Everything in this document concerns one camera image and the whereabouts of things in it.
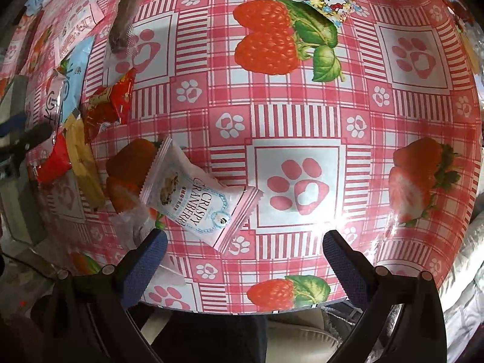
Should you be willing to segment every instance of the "pink checkered tablecloth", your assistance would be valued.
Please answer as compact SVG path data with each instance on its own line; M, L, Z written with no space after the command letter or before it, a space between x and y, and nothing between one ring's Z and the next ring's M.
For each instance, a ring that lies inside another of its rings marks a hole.
M53 36L30 78L31 123L41 118L43 85L55 65L52 39L82 1L53 0L45 10L36 39L50 25ZM81 100L136 67L131 121L91 144L101 182L106 160L132 139L171 135L222 183L264 192L223 254L168 223L168 255L185 285L155 277L143 300L197 312L261 311L248 289L287 275L318 276L331 288L327 302L342 298L321 249L333 228L374 264L407 275L427 269L443 281L473 209L481 123L473 75L442 0L354 0L361 10L343 24L334 48L345 80L326 83L313 81L312 59L274 76L235 62L249 30L232 12L251 0L144 0L134 21L139 53L106 63L118 1L97 0L105 19L92 32ZM460 179L436 190L426 217L404 226L392 216L389 173L394 152L423 137L458 153ZM316 196L308 202L308 195ZM125 254L111 203L92 212L72 172L39 200L57 247L102 264Z

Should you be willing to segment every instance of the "candy wrapper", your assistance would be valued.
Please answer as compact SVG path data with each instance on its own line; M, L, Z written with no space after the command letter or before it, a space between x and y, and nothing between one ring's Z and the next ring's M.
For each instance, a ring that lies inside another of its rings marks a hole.
M84 75L86 73L89 55L93 49L93 43L94 37L86 38L60 64L59 71L65 75L64 85L62 87L61 123L64 123L72 111L79 107Z
M170 137L156 154L140 199L217 251L231 243L262 197L255 187L226 187L193 165Z
M54 149L47 160L35 167L34 173L40 184L50 184L72 168L64 134L59 132L55 138Z
M103 207L106 198L99 183L93 152L90 146L84 143L84 124L77 109L69 115L64 128L67 152L77 183L92 210Z
M135 77L136 69L132 68L113 86L99 89L89 99L84 127L86 143L116 121L128 123Z
M56 66L104 18L97 0L83 0L70 11L62 32L54 39Z
M305 0L304 3L331 20L336 27L341 27L357 6L352 0Z

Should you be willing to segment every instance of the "red snack package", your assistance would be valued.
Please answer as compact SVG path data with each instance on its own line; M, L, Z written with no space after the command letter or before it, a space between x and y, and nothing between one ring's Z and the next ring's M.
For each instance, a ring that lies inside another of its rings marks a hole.
M47 161L36 167L37 181L40 184L53 182L72 168L67 146L62 132L57 133L54 149Z
M113 86L100 88L89 99L84 119L86 143L92 142L98 133L116 121L123 125L128 123L135 77L136 69L132 68Z

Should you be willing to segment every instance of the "crispy cranberry snack package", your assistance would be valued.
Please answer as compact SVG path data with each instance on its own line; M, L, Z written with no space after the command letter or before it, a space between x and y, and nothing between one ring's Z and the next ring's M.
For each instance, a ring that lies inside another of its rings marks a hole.
M170 137L148 172L141 202L224 252L261 199L256 187L226 187L193 165Z

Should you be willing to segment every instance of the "strawberry print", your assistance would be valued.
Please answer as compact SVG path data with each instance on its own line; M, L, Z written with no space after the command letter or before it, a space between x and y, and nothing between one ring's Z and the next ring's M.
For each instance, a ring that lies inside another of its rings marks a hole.
M285 75L299 66L294 38L284 32L247 35L235 48L235 62L268 75Z
M291 27L289 11L283 3L274 0L254 0L234 9L234 19L252 31L270 32Z
M459 155L451 146L426 137L397 149L393 160L388 178L390 208L398 222L413 227L436 207L439 189L449 191L459 181L459 172L453 170L460 165Z
M234 19L253 31L235 48L235 62L251 72L285 75L301 61L313 59L313 82L340 78L341 64L333 48L335 25L309 5L291 0L253 0L238 5Z
M252 285L247 297L257 311L289 310L325 302L331 289L322 278L313 275L291 275L284 279Z

